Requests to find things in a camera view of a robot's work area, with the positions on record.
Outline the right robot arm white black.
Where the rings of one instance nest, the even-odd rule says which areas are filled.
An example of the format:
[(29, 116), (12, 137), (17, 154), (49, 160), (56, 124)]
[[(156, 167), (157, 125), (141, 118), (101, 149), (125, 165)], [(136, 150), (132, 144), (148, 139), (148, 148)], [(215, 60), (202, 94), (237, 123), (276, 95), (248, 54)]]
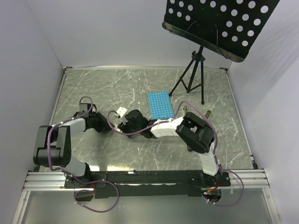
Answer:
[(220, 179), (220, 165), (215, 158), (216, 136), (211, 126), (192, 112), (179, 118), (146, 119), (139, 110), (128, 111), (120, 107), (116, 117), (121, 120), (117, 126), (129, 138), (140, 134), (147, 139), (180, 137), (181, 140), (200, 156), (204, 181), (209, 186)]

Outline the black beige stapler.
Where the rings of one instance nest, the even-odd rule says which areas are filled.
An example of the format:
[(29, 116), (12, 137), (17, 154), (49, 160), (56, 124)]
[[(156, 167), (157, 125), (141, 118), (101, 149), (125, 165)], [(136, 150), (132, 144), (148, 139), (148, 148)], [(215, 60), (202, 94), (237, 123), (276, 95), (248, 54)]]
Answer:
[[(187, 114), (188, 109), (187, 109), (187, 106), (186, 106), (186, 105), (183, 106), (182, 112), (183, 112), (183, 115), (184, 115), (184, 116)], [(191, 151), (192, 151), (192, 149), (191, 149), (189, 146), (187, 146), (187, 150), (188, 150), (188, 152), (191, 152)]]

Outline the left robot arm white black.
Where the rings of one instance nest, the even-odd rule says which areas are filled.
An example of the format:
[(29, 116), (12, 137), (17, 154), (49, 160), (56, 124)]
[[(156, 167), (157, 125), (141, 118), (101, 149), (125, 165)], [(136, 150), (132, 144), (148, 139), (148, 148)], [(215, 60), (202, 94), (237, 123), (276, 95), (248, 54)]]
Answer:
[(80, 103), (79, 111), (66, 121), (52, 126), (40, 126), (33, 154), (34, 164), (52, 171), (61, 170), (80, 187), (90, 186), (93, 177), (89, 165), (72, 156), (71, 149), (71, 138), (88, 129), (99, 133), (112, 130), (106, 117), (91, 103)]

